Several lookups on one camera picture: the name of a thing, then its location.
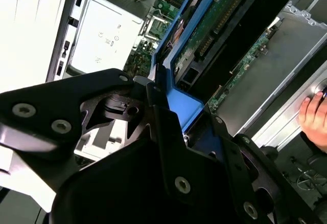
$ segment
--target circuit board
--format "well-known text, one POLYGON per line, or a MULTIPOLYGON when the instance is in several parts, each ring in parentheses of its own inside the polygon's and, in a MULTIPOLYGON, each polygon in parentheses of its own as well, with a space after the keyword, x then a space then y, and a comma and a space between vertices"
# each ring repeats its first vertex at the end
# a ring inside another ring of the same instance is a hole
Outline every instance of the circuit board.
POLYGON ((212 113, 215 113, 220 104, 224 101, 226 96, 232 90, 232 88, 239 82, 240 78, 246 73, 250 64, 257 58, 258 52, 263 51, 264 46, 269 41, 268 32, 264 32, 260 38, 255 42, 252 48, 246 53, 242 60, 233 69, 235 73, 234 77, 225 85, 225 87, 220 87, 216 94, 208 101, 209 109, 212 113))
POLYGON ((141 40, 133 55, 130 55, 124 66, 124 72, 130 77, 147 77, 151 68, 151 54, 154 52, 153 43, 141 40))
POLYGON ((170 23, 179 12, 184 0, 157 0, 150 10, 142 33, 142 40, 128 57, 124 71, 131 77, 136 75, 147 77, 151 68, 151 55, 155 50, 155 42, 159 43, 165 35, 170 23))
POLYGON ((175 69, 180 70, 185 61, 191 61, 192 56, 198 51, 203 56, 211 43, 214 41, 214 34, 219 34, 229 16, 233 13, 241 0, 215 0, 210 6, 204 19, 188 40, 181 54, 175 62, 175 69))

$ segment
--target screw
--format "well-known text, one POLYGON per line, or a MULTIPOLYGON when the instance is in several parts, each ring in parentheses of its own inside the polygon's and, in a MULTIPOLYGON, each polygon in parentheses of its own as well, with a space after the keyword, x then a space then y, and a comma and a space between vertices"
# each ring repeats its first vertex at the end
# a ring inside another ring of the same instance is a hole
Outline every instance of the screw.
POLYGON ((307 224, 307 223, 305 222, 305 220, 303 220, 302 218, 299 218, 299 219, 298 219, 298 222, 299 222, 300 224, 307 224))
POLYGON ((244 140, 245 143, 250 144, 250 140, 248 138, 243 137, 243 140, 244 140))
POLYGON ((12 112, 21 118, 29 118, 36 113, 36 109, 34 106, 26 103, 19 103, 14 105, 12 108, 12 112))
POLYGON ((178 176, 175 179, 175 187, 178 189, 178 191, 184 194, 188 194, 191 190, 190 183, 182 176, 178 176))
POLYGON ((258 218, 258 213, 255 207, 250 202, 245 202, 243 205, 245 212, 253 219, 256 220, 258 218))
POLYGON ((189 140, 190 140, 190 137, 187 136, 187 135, 183 135, 183 139, 184 139, 184 142, 185 142, 185 144, 186 144, 186 146, 187 146, 187 145, 188 145, 188 142, 189 142, 189 140))
POLYGON ((219 117, 216 117, 216 120, 218 123, 223 123, 223 120, 221 120, 221 118, 219 118, 219 117))
POLYGON ((174 74, 176 75, 179 72, 179 67, 176 67, 174 70, 174 74))
POLYGON ((122 80, 125 81, 125 82, 128 81, 128 78, 125 77, 125 76, 123 76, 123 75, 120 75, 119 78, 122 79, 122 80))
POLYGON ((58 119, 51 124, 51 128, 54 132, 64 134, 71 131, 72 125, 66 120, 58 119))

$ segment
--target printed symbol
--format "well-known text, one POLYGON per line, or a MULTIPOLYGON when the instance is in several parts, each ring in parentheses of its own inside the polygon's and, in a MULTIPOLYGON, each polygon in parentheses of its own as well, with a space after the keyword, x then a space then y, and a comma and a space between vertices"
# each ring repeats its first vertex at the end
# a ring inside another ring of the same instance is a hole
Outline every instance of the printed symbol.
POLYGON ((102 58, 96 57, 96 63, 100 63, 102 58))

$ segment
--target human hand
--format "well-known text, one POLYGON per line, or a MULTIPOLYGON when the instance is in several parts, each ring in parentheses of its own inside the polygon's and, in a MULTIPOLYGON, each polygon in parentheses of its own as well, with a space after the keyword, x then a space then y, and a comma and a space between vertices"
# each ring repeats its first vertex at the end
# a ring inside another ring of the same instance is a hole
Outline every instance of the human hand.
POLYGON ((322 92, 318 92, 312 100, 306 97, 301 105, 298 120, 308 139, 327 152, 327 98, 320 104, 322 95, 322 92))

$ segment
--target finger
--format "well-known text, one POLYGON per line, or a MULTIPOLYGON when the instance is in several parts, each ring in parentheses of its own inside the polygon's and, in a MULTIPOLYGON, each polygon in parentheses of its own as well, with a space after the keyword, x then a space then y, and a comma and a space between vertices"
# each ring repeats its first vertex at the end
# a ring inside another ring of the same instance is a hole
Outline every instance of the finger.
POLYGON ((315 120, 313 121, 313 126, 315 128, 324 127, 324 121, 327 114, 327 99, 324 99, 319 105, 315 120))
POLYGON ((304 123, 306 120, 306 114, 309 104, 310 104, 310 98, 306 97, 305 100, 303 100, 302 102, 300 111, 298 112, 298 120, 300 123, 304 123))
POLYGON ((312 98, 310 104, 308 105, 307 114, 306 114, 306 124, 312 124, 313 123, 321 97, 322 97, 322 92, 318 92, 312 98))

